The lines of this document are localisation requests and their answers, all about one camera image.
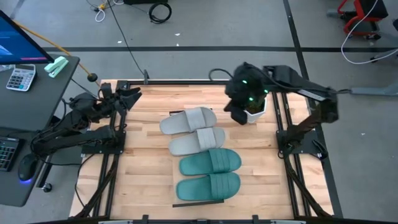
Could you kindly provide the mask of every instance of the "wooden platform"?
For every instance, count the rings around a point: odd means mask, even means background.
[[[116,86],[116,80],[105,82],[112,83],[113,88]],[[148,85],[141,88],[143,96],[127,116],[126,150],[119,162],[111,218],[141,219],[145,214],[150,219],[162,220],[242,220],[251,219],[255,214],[260,219],[293,217],[284,163],[277,157],[277,124],[271,94],[267,97],[266,113],[258,122],[241,126],[223,111],[229,100],[224,94],[224,86]],[[291,94],[288,99],[293,122],[299,123],[308,116],[305,98]],[[197,106],[213,109],[218,118],[216,126],[226,133],[223,147],[233,149],[241,156],[243,164],[236,171],[241,178],[241,188],[225,203],[172,208],[173,203],[184,203],[177,198],[175,186],[186,177],[178,170],[181,157],[172,156],[167,149],[175,136],[163,135],[159,121],[168,117],[169,111]],[[108,121],[104,119],[100,125],[105,124]],[[309,191],[327,212],[333,213],[320,161],[309,155],[300,157]],[[84,202],[97,188],[101,161],[102,155],[95,155],[81,169],[78,191]],[[303,214],[301,196],[297,198]],[[75,195],[70,215],[81,209]]]

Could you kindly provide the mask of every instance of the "white slide sandal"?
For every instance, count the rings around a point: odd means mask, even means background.
[[[202,128],[171,140],[169,149],[174,156],[184,156],[219,148],[224,141],[225,133],[222,128]]]
[[[163,119],[160,130],[163,134],[192,133],[199,128],[213,127],[217,117],[211,109],[197,107]]]

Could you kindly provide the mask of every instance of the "monitor screen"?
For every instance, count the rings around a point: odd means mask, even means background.
[[[0,65],[49,62],[53,59],[0,11]]]

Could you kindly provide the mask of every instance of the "gray floor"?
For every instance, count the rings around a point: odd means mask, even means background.
[[[99,4],[100,0],[90,0]],[[340,47],[345,35],[343,23],[328,18],[325,11],[340,0],[290,0],[302,47]],[[398,36],[391,20],[398,18],[398,2],[384,0],[390,16],[381,22],[383,32]],[[115,6],[116,17],[128,44],[135,47],[160,46],[265,46],[293,47],[283,2],[280,0],[170,0],[173,16],[155,25],[147,15],[130,6]],[[11,14],[17,0],[0,1],[0,9]],[[111,11],[102,23],[84,0],[25,0],[16,20],[64,47],[124,47]],[[37,40],[41,46],[50,45]],[[376,43],[353,38],[347,47],[398,47],[387,39]],[[140,78],[128,52],[73,52],[101,79]],[[139,65],[151,78],[206,78],[215,67],[233,70],[247,61],[257,66],[289,65],[300,71],[295,52],[135,52]],[[351,86],[386,86],[398,82],[398,61],[352,65],[339,53],[303,54],[311,81],[336,89]],[[350,53],[351,60],[364,61],[371,53]],[[91,91],[78,69],[74,79]],[[80,93],[71,83],[64,98]],[[395,112],[398,99],[341,95],[340,120],[324,125],[336,187],[346,218],[398,221],[398,152]],[[56,162],[80,160],[78,149],[62,151]],[[66,218],[72,202],[76,167],[57,167],[49,181],[54,190],[34,190],[25,207],[0,205],[1,223],[30,223]]]

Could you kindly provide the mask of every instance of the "computer mouse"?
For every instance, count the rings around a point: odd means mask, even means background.
[[[21,181],[30,180],[36,171],[37,158],[34,154],[26,155],[19,163],[18,177]]]

